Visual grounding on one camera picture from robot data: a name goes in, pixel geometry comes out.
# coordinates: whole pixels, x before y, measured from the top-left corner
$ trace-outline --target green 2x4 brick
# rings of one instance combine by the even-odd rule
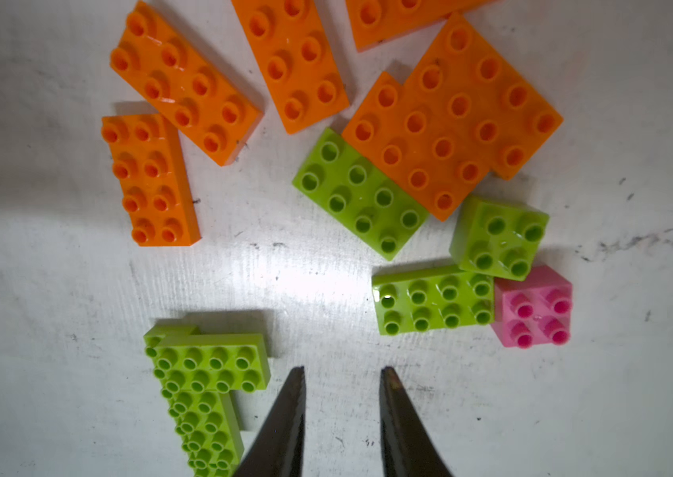
[[[323,131],[292,183],[387,260],[429,216],[330,128]]]
[[[270,380],[261,334],[198,334],[198,328],[190,326],[180,334],[165,334],[155,327],[144,339],[165,397],[189,389],[255,392]]]
[[[378,275],[371,281],[384,335],[493,321],[493,277],[457,266]]]
[[[468,196],[450,254],[462,270],[524,281],[548,224],[549,215],[526,205]]]
[[[230,396],[217,392],[179,392],[170,401],[175,432],[197,475],[228,475],[244,454]]]

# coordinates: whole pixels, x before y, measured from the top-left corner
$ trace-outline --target white surface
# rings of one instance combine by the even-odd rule
[[[468,15],[565,116],[518,177],[478,188],[551,214],[540,257],[575,284],[570,344],[529,352],[489,328],[380,337],[369,283],[387,264],[290,185],[439,25],[358,54],[343,2],[319,2],[353,106],[287,137],[230,2],[155,5],[265,107],[233,166],[183,138],[204,237],[188,249],[135,246],[99,136],[140,108],[108,67],[133,3],[0,1],[0,475],[189,475],[141,340],[186,314],[267,335],[271,386],[237,399],[247,445],[306,366],[305,475],[381,473],[389,364],[455,475],[673,475],[672,0]],[[430,219],[393,265],[444,259],[454,225]]]

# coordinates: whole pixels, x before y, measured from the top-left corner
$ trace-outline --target pink building block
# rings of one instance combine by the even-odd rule
[[[570,340],[572,284],[549,266],[537,266],[525,281],[495,279],[495,321],[506,348],[562,345]]]

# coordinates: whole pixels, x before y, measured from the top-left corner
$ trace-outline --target orange brick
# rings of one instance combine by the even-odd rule
[[[233,0],[289,134],[350,106],[312,0]]]
[[[346,0],[358,51],[490,0]]]
[[[504,179],[514,177],[563,121],[458,13],[404,87]]]
[[[386,72],[342,136],[441,221],[488,171],[428,104]]]
[[[122,207],[140,246],[196,243],[196,214],[178,130],[160,114],[103,118],[112,172],[122,184]]]
[[[111,55],[114,71],[220,166],[262,115],[149,5],[138,2]]]

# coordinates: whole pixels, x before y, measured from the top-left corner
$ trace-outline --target toy building block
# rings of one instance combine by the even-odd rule
[[[217,475],[217,470],[238,465],[244,444],[229,395],[186,390],[168,401],[181,448],[189,454],[189,466],[197,475]]]
[[[154,328],[143,337],[165,397],[189,390],[255,392],[267,387],[270,368],[263,335],[197,334],[194,328],[163,337]]]
[[[450,254],[461,270],[523,281],[549,216],[526,205],[469,196],[461,206]]]
[[[532,269],[525,281],[495,280],[491,326],[504,347],[567,343],[571,310],[572,284],[546,265]]]
[[[329,128],[293,184],[387,260],[427,220],[423,207]]]
[[[384,335],[493,321],[493,277],[457,266],[378,275],[371,280]]]
[[[112,150],[122,185],[122,207],[140,246],[196,243],[196,213],[178,131],[160,114],[103,118],[101,135]]]
[[[180,365],[176,365],[176,369],[170,369],[168,377],[165,377],[164,370],[159,367],[159,359],[171,360],[169,352],[167,355],[160,354],[160,345],[163,342],[208,336],[200,335],[198,331],[198,327],[192,325],[157,325],[143,339],[146,342],[146,355],[156,361],[154,375],[162,383],[162,396],[170,403],[170,416],[175,419],[175,432],[182,439],[182,449],[189,454],[189,466],[194,469],[195,475],[223,477],[233,473],[244,454],[244,444],[230,396],[227,393],[211,391],[209,386],[193,386],[193,382],[190,386],[184,386],[185,383],[176,372]],[[225,336],[242,337],[241,341],[245,342],[247,339],[244,337],[249,335]],[[221,348],[215,348],[210,359],[202,359],[201,353],[208,350],[193,347],[183,358],[182,366],[195,372],[193,379],[196,380],[197,374],[202,370],[214,369],[211,360],[221,356],[218,349]],[[248,359],[246,362],[253,365],[252,357],[244,355],[244,359]]]
[[[233,0],[289,134],[350,106],[313,0]]]
[[[441,221],[450,217],[488,171],[428,104],[408,94],[386,72],[343,137]]]
[[[451,15],[404,86],[504,179],[563,121],[460,13]]]
[[[234,161],[262,118],[220,71],[143,2],[128,15],[111,66],[220,166]]]
[[[410,33],[456,10],[471,10],[489,0],[346,0],[358,51]]]

